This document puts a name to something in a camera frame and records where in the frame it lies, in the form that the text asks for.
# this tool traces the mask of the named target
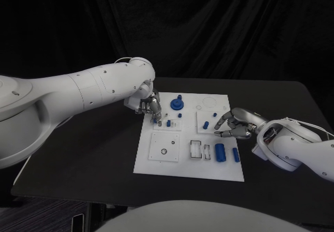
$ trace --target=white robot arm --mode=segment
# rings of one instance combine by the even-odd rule
[[[300,121],[287,118],[267,121],[241,108],[231,109],[221,116],[215,130],[224,121],[231,130],[215,131],[215,136],[247,139],[253,132],[257,143],[251,152],[263,160],[290,172],[303,163],[323,179],[334,182],[334,140],[321,141],[318,134],[299,125]]]
[[[138,57],[40,79],[0,76],[0,168],[33,154],[67,118],[122,99],[135,113],[152,114],[158,122],[154,78],[149,61]]]

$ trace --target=white board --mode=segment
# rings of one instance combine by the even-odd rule
[[[184,107],[175,111],[169,107],[169,102],[182,96]],[[213,121],[217,122],[223,113],[230,110],[227,95],[213,94],[194,94],[194,93],[159,93],[159,104],[162,108],[162,119],[181,120],[181,131],[155,130],[154,125],[149,123],[151,115],[145,115],[142,121],[142,130],[139,145],[136,151],[133,173],[168,175],[214,180],[230,180],[243,182],[241,164],[234,162],[231,149],[236,147],[234,138],[220,138],[213,134],[197,133],[197,111],[208,112],[202,114],[218,113]],[[152,133],[172,133],[178,134],[178,161],[149,160],[149,147]],[[201,153],[204,153],[204,145],[210,146],[210,160],[194,160],[190,158],[190,141],[201,141]],[[226,162],[215,161],[214,145],[224,144]]]

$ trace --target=table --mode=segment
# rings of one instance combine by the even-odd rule
[[[161,92],[227,94],[230,108],[243,107],[269,120],[287,116],[329,130],[299,82],[156,78],[154,87]],[[250,152],[254,136],[237,141],[244,182],[133,174],[142,117],[122,101],[73,116],[33,154],[11,194],[126,206],[200,200],[334,225],[334,183],[305,165],[287,172],[263,161]]]

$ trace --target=blue object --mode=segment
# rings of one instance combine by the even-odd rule
[[[179,110],[182,108],[184,103],[182,103],[182,96],[181,95],[178,95],[177,99],[174,99],[169,102],[169,106],[171,106],[172,110]]]
[[[208,126],[208,122],[204,122],[202,129],[205,130]]]
[[[215,159],[218,162],[224,162],[226,161],[224,145],[215,144],[214,148],[215,148]]]
[[[237,153],[236,147],[231,149],[231,151],[233,151],[233,155],[234,155],[234,161],[240,162],[240,158],[238,158],[238,153]]]

